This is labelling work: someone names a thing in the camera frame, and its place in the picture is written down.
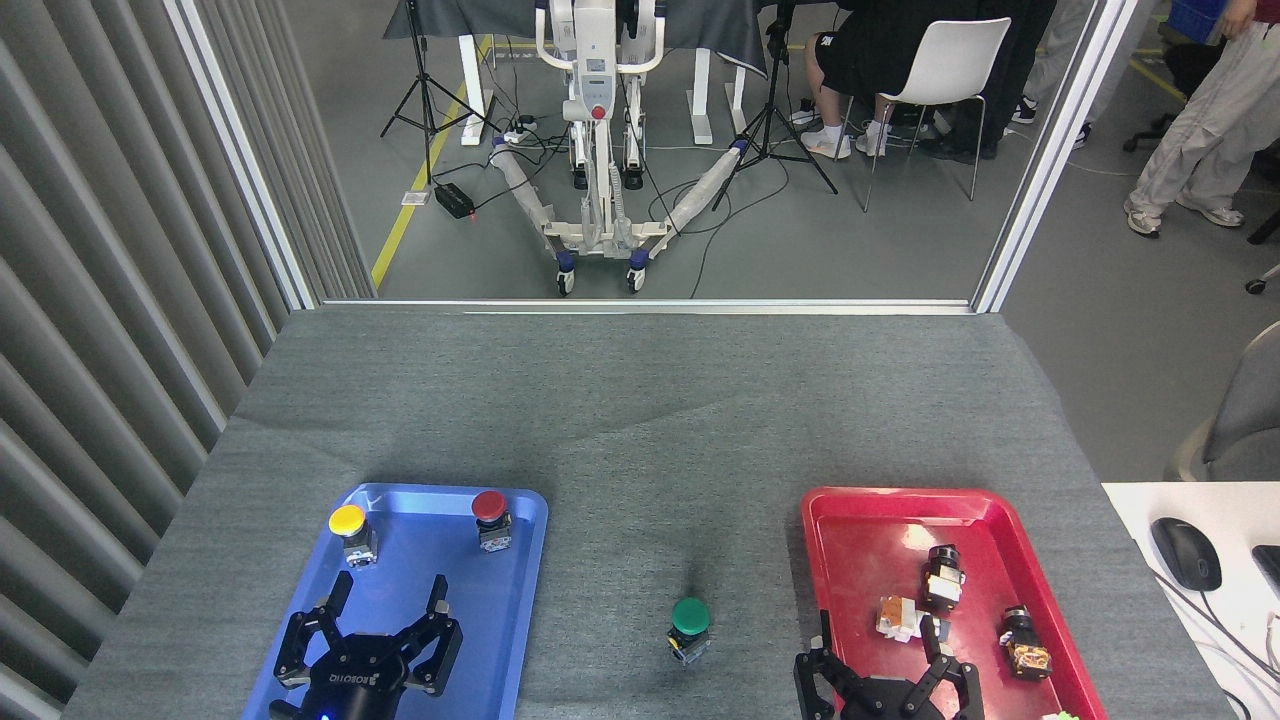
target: white chair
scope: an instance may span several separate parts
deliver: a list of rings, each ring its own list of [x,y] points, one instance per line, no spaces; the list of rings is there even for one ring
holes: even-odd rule
[[[937,20],[929,24],[920,40],[920,47],[915,51],[915,60],[911,61],[911,73],[906,78],[906,86],[897,95],[881,92],[879,96],[887,100],[884,114],[879,120],[883,124],[890,108],[897,102],[911,105],[947,105],[963,102],[965,100],[982,101],[982,119],[978,120],[978,145],[982,145],[982,124],[987,114],[987,99],[982,96],[982,88],[987,86],[991,76],[991,67],[996,63],[996,53],[1005,40],[1005,32],[1012,20],[998,18],[995,20]],[[854,99],[849,99],[845,108],[845,117],[852,110]],[[911,137],[911,149],[915,150],[915,141],[920,135],[920,124],[925,113],[920,113],[920,120],[915,123],[915,136]],[[969,184],[969,200],[973,200],[978,187],[978,152],[974,147],[973,182]],[[840,156],[840,147],[836,147],[836,156]],[[863,213],[872,206],[872,186],[876,183],[876,156],[872,156],[872,177],[867,183],[867,204]]]

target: white object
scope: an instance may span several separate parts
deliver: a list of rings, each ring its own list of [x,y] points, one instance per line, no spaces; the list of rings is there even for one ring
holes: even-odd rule
[[[694,127],[694,145],[712,143],[712,120],[707,117],[707,86],[710,77],[712,51],[694,50],[694,88],[686,91],[689,120]]]
[[[563,223],[553,219],[550,206],[538,200],[524,170],[507,156],[503,140],[494,141],[490,158],[503,172],[521,209],[556,255],[556,281],[561,295],[568,295],[573,288],[573,254],[628,259],[627,286],[632,292],[639,291],[644,284],[648,260],[666,247],[675,234],[673,228],[682,225],[707,205],[714,188],[736,164],[741,146],[730,149],[704,174],[667,222],[632,223],[626,217],[622,202],[622,173],[613,160],[609,120],[618,109],[616,87],[618,78],[623,77],[625,164],[628,172],[639,172],[644,132],[640,90],[645,73],[662,61],[666,18],[657,14],[655,0],[640,0],[636,35],[631,37],[625,32],[620,50],[614,41],[614,0],[538,0],[534,12],[538,56],[568,73],[568,99],[563,102],[563,114],[571,123],[573,168],[586,179],[586,195],[580,206],[581,222]],[[545,46],[548,13],[552,17],[554,54]]]
[[[915,51],[915,60],[911,63],[911,72],[906,78],[906,85],[897,95],[881,92],[887,104],[884,113],[897,102],[911,105],[946,105],[948,102],[963,102],[978,100],[982,102],[982,117],[987,114],[987,100],[980,95],[991,76],[991,67],[996,61],[996,53],[1009,31],[1012,20],[1000,18],[995,20],[938,20],[924,31],[920,47]],[[845,109],[845,117],[852,110],[852,97]],[[886,124],[887,117],[877,118]],[[924,113],[915,124],[915,133],[919,136],[920,124],[924,122]],[[969,200],[973,200],[978,188],[978,154],[982,145],[982,119],[978,122],[978,143],[974,146],[973,181],[969,184]],[[915,137],[911,138],[911,150],[915,150]],[[867,183],[867,201],[863,213],[872,205],[872,187],[876,182],[876,160],[872,156],[872,177]]]
[[[881,612],[876,620],[876,632],[900,643],[920,637],[920,620],[924,612],[915,609],[915,601],[909,597],[891,594],[881,598]]]
[[[1251,552],[1256,544],[1275,544],[1280,539],[1274,512],[1280,506],[1280,483],[1102,483],[1102,489],[1147,565],[1197,605],[1201,605],[1199,594],[1171,579],[1156,550],[1151,524],[1160,518],[1178,518],[1204,533],[1222,565],[1222,587],[1206,593],[1213,612],[1251,652],[1267,657],[1267,621],[1271,614],[1280,611],[1280,597]],[[1155,578],[1148,580],[1157,583]],[[1254,720],[1280,720],[1276,696],[1266,689],[1268,684],[1274,687],[1274,682],[1263,679],[1262,670],[1231,641],[1172,597],[1169,588],[1157,584],[1217,684],[1239,697]],[[1180,667],[1170,667],[1175,675],[1180,671]]]
[[[458,53],[462,56],[462,79],[467,88],[467,105],[488,114],[489,106],[493,104],[493,90],[480,85],[480,65],[476,63],[475,37],[471,35],[460,36]],[[467,115],[467,119],[462,123],[462,145],[480,145],[481,135],[484,135],[484,118],[475,113]]]

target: table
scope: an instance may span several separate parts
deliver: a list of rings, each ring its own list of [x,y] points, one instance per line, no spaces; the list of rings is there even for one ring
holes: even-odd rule
[[[1280,544],[1280,525],[1274,518],[1274,510],[1280,506],[1280,483],[1107,483],[1102,487],[1138,543],[1143,560],[1166,578],[1167,570],[1151,538],[1151,523],[1157,518],[1179,518],[1208,537],[1222,562],[1222,587],[1206,593],[1208,601],[1224,625],[1231,628],[1254,655],[1266,657],[1267,618],[1280,612],[1280,597],[1251,552],[1256,544]],[[1199,602],[1198,593],[1181,589]],[[1244,653],[1169,591],[1166,596],[1219,684],[1244,701],[1254,720],[1280,719],[1280,694],[1263,691],[1236,665],[1236,661],[1248,664]]]
[[[799,502],[841,484],[1002,495],[1112,717],[1231,717],[998,315],[367,305],[289,319],[64,717],[238,716],[361,482],[547,498],[521,720],[795,716]],[[714,643],[687,670],[663,639],[686,593]]]

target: black robotic gripper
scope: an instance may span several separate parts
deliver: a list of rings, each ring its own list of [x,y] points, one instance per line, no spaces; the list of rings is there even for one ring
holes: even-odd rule
[[[433,697],[444,693],[462,647],[462,628],[444,602],[449,588],[444,575],[435,577],[426,612],[394,635],[343,635],[338,630],[351,587],[351,573],[343,570],[329,597],[307,612],[289,616],[275,660],[275,679],[285,688],[310,687],[302,707],[283,700],[271,702],[271,720],[392,720],[406,688]],[[329,651],[308,667],[303,657],[316,632],[324,635]],[[433,642],[431,656],[410,669]]]

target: caster wheel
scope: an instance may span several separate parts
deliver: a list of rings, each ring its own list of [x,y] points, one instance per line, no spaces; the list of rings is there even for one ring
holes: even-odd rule
[[[568,293],[573,292],[573,270],[556,273],[556,287],[559,288],[561,297],[567,297]]]
[[[641,287],[644,287],[644,270],[627,270],[627,290],[635,295]]]

